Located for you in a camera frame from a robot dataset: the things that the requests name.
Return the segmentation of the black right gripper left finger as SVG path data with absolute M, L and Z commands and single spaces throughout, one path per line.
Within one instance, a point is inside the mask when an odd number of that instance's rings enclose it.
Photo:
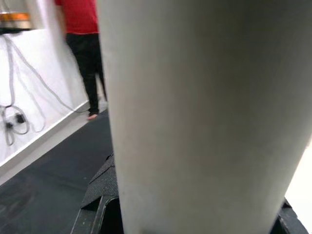
M 106 158 L 103 166 L 89 182 L 71 233 L 123 233 L 113 154 Z

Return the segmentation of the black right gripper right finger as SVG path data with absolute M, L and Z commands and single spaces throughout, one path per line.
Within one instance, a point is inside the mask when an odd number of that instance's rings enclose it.
M 270 234 L 308 234 L 287 199 L 284 199 Z

